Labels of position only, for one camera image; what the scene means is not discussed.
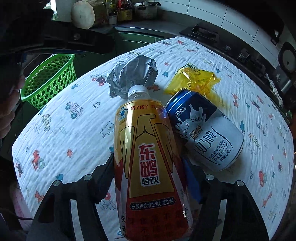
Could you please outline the person's left hand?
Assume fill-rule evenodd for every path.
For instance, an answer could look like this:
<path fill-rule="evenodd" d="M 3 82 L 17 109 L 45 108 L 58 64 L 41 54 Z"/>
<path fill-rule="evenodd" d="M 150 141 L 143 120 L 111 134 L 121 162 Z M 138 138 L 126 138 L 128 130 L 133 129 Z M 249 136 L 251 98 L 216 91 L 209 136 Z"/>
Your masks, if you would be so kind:
<path fill-rule="evenodd" d="M 1 102 L 0 138 L 4 138 L 11 129 L 11 122 L 15 117 L 14 108 L 20 100 L 19 91 L 25 85 L 25 76 L 21 75 L 19 80 L 11 88 L 6 100 Z"/>

